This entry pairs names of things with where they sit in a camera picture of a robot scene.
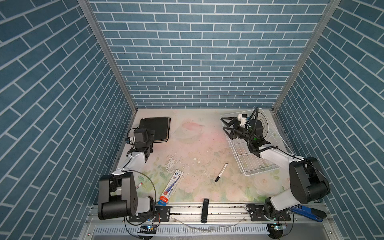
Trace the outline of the round clear glass plate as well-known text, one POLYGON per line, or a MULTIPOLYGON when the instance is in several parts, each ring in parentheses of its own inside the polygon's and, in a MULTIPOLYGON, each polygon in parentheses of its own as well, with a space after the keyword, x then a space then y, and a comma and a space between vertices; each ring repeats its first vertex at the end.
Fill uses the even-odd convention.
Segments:
POLYGON ((268 131, 269 131, 268 120, 262 112, 258 113, 257 120, 261 122, 262 127, 263 127, 263 138, 266 138, 268 135, 268 131))

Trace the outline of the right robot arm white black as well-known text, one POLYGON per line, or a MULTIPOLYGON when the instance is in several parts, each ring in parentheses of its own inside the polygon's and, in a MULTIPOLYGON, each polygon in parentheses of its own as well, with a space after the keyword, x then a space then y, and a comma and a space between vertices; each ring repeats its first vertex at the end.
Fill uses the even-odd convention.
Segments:
POLYGON ((262 209, 249 206, 252 217, 260 221, 275 221, 286 215, 289 209, 296 209, 300 204, 319 200, 330 193, 329 181, 319 161, 289 153, 277 127, 262 110, 226 114, 221 117, 221 122, 242 174, 252 176, 272 170, 289 173, 288 189, 267 198, 262 209))

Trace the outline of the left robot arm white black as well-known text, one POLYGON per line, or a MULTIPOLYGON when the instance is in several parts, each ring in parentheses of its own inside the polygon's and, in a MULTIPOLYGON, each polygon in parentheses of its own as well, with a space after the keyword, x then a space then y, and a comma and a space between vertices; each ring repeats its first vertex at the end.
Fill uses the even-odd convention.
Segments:
POLYGON ((153 153, 154 130, 136 128, 131 149, 126 154, 123 166, 99 181, 98 217, 100 220, 139 217, 146 221, 156 214, 152 197, 139 198, 134 174, 147 162, 153 153))

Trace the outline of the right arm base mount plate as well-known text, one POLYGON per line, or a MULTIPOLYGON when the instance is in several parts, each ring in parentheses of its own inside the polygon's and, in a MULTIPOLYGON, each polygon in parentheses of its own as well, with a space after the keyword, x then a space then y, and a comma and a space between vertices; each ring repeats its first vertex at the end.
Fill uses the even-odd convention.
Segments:
POLYGON ((255 205, 247 204, 246 210, 250 215, 252 222, 263 222, 263 221, 277 221, 282 220, 283 222, 290 221, 291 217, 288 210, 277 211, 270 205, 255 205))

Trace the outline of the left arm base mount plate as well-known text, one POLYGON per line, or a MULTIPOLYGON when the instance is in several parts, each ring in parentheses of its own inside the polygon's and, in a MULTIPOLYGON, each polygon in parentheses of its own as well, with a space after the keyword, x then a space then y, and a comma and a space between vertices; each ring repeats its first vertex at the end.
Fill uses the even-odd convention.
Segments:
POLYGON ((156 206, 154 211, 147 213, 136 214, 135 216, 129 217, 130 223, 143 223, 146 222, 169 222, 171 215, 170 206, 156 206))

